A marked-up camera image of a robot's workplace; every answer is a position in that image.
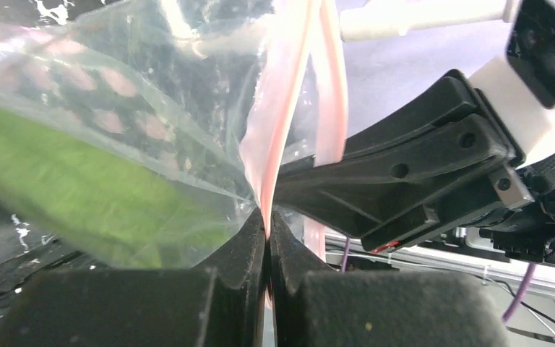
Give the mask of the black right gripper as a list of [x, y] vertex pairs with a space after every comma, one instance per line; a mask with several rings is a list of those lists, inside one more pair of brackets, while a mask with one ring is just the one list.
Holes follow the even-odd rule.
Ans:
[[555, 154], [517, 174], [533, 201], [518, 210], [496, 209], [468, 226], [510, 259], [555, 264]]

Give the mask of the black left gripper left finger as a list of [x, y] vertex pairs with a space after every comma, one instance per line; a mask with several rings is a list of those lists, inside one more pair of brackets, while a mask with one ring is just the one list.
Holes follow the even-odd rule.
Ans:
[[0, 346], [260, 346], [265, 234], [255, 210], [188, 270], [59, 270], [33, 278]]

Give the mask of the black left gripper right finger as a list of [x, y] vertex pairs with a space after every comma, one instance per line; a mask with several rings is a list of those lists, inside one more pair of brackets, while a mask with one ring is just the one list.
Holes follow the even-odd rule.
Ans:
[[279, 213], [269, 238], [278, 346], [508, 346], [481, 284], [441, 271], [339, 273]]

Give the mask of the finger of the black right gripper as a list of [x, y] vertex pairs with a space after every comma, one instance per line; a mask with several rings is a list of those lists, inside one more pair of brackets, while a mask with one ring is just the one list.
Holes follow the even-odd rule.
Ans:
[[323, 189], [421, 181], [482, 163], [518, 166], [525, 155], [484, 94], [459, 70], [441, 76], [385, 119], [348, 138], [339, 163], [311, 158], [283, 166], [275, 200], [299, 200]]
[[277, 203], [360, 239], [365, 250], [409, 247], [501, 206], [502, 165], [287, 165]]

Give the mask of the clear zip top bag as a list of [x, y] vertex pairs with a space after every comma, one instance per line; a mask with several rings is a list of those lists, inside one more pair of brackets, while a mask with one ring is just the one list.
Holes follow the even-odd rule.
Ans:
[[[341, 39], [321, 21], [300, 41], [199, 57], [173, 43], [163, 2], [0, 1], [0, 108], [224, 199], [237, 230], [254, 210], [266, 226], [283, 166], [343, 157]], [[277, 3], [166, 2], [193, 29]], [[0, 207], [15, 254], [70, 244]]]

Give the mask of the green leafy vegetable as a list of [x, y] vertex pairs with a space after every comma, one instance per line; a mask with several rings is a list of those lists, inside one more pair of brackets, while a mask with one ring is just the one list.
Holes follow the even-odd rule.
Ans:
[[1, 108], [0, 205], [123, 267], [190, 267], [238, 229], [224, 199]]

